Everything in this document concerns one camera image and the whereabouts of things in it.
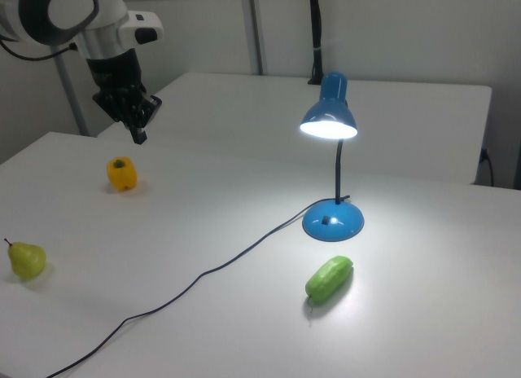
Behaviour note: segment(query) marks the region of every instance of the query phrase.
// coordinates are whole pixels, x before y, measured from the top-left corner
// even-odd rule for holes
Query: green cucumber
[[[352,269],[352,261],[344,256],[331,258],[306,283],[306,294],[313,302],[323,303],[345,280]]]

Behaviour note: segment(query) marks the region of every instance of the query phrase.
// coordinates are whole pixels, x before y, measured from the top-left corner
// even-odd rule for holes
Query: black cable
[[[485,160],[487,161],[488,163],[488,168],[490,169],[490,186],[493,187],[494,186],[494,170],[492,168],[492,161],[490,160],[490,157],[487,155],[485,155]]]
[[[6,44],[3,42],[2,39],[0,39],[0,46],[2,46],[2,48],[4,50],[6,50],[10,55],[13,55],[13,56],[15,56],[18,59],[27,60],[29,62],[40,62],[42,60],[52,59],[55,56],[61,55],[64,52],[67,52],[67,51],[76,51],[77,50],[76,44],[71,43],[71,44],[69,44],[68,47],[63,48],[62,50],[59,50],[59,51],[55,52],[54,54],[50,54],[50,55],[47,55],[47,56],[41,56],[41,57],[38,57],[38,58],[31,58],[31,57],[28,57],[28,56],[22,56],[22,55],[17,54],[13,50],[11,50],[8,46],[6,46]]]
[[[311,32],[313,36],[313,69],[312,76],[308,83],[310,85],[320,85],[324,72],[322,68],[322,18],[318,0],[309,0],[311,9]]]
[[[343,196],[341,197],[340,199],[341,200],[346,200],[347,198],[349,198],[350,196],[347,195],[347,196]],[[114,331],[112,331],[112,333],[110,335],[108,335],[105,340],[103,340],[96,348],[94,348],[92,351],[90,351],[87,355],[85,355],[83,358],[80,358],[78,359],[76,362],[68,365],[67,367],[64,367],[62,368],[61,370],[55,372],[54,374],[51,374],[50,376],[48,376],[47,378],[52,378],[54,376],[58,376],[59,374],[63,373],[63,372],[66,372],[67,370],[75,367],[76,365],[80,364],[81,362],[84,362],[86,359],[90,358],[92,355],[94,355],[101,347],[103,347],[105,345],[105,343],[107,343],[107,341],[109,341],[115,334],[117,331],[119,331],[121,329],[121,327],[123,327],[123,325],[125,325],[128,321],[130,321],[131,319],[138,319],[138,318],[141,318],[141,317],[146,317],[146,316],[149,316],[149,315],[152,315],[154,313],[157,313],[158,311],[164,309],[166,306],[174,303],[177,299],[179,299],[180,297],[182,297],[183,295],[185,295],[188,290],[190,290],[192,287],[194,287],[194,285],[201,279],[203,278],[204,276],[206,275],[209,275],[213,272],[217,272],[218,270],[222,270],[223,268],[226,268],[227,266],[229,266],[230,264],[232,264],[233,262],[236,262],[239,258],[241,258],[242,256],[244,256],[246,253],[252,251],[258,244],[260,244],[262,241],[264,241],[266,238],[268,238],[270,235],[276,233],[277,231],[280,231],[281,229],[283,229],[284,227],[286,227],[287,225],[289,225],[290,223],[292,223],[293,221],[295,221],[304,211],[306,211],[307,209],[309,209],[310,207],[313,207],[315,204],[317,203],[321,203],[323,201],[326,201],[326,200],[331,200],[331,199],[321,199],[321,200],[317,200],[315,201],[314,203],[308,205],[306,208],[302,209],[301,211],[299,211],[294,217],[288,219],[287,221],[285,221],[284,223],[280,224],[279,226],[275,227],[272,231],[268,232],[267,234],[265,234],[263,237],[261,237],[260,239],[258,239],[254,244],[250,245],[248,248],[244,249],[241,253],[239,253],[237,256],[235,256],[234,258],[232,258],[231,260],[225,262],[224,264],[220,265],[220,266],[217,266],[215,268],[213,268],[212,270],[207,270],[206,272],[203,272],[201,275],[199,275],[197,278],[195,278],[195,280],[187,287],[185,288],[181,293],[179,293],[177,296],[175,296],[173,299],[171,299],[170,301],[166,302],[165,304],[161,305],[160,307],[154,309],[154,310],[150,310],[150,311],[147,311],[146,313],[141,313],[141,314],[138,314],[138,315],[134,315],[132,317],[128,317],[127,319],[124,319],[120,325],[114,329]]]

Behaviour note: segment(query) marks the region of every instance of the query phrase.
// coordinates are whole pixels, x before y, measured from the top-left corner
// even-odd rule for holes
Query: green pear
[[[9,258],[11,268],[22,279],[31,279],[38,276],[46,266],[47,255],[43,248],[37,245],[24,244],[23,242],[9,244]]]

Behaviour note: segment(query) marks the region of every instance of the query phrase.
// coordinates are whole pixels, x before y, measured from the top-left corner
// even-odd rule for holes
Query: white table
[[[335,142],[299,131],[319,93],[305,78],[187,73],[157,93],[163,105],[144,146],[331,165]],[[366,173],[472,183],[490,97],[485,86],[349,80],[359,133],[346,142],[343,163]],[[99,138],[132,142],[121,123]]]
[[[121,194],[105,164],[123,155],[139,184]],[[48,134],[0,166],[0,236],[49,258],[25,283],[0,259],[0,372],[72,363],[328,197],[331,175]],[[521,193],[351,173],[343,193],[366,218],[356,237],[316,241],[299,220],[65,376],[517,376]],[[336,255],[354,262],[350,287],[310,314],[304,285]]]

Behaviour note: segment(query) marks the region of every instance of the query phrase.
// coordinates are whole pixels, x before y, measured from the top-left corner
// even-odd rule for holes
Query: desk lamp
[[[340,198],[340,155],[344,139],[358,133],[355,119],[345,99],[348,80],[332,72],[322,80],[320,99],[306,113],[300,129],[319,138],[338,139],[335,164],[335,198],[311,207],[304,215],[302,227],[316,240],[336,242],[358,234],[364,217],[355,205]]]

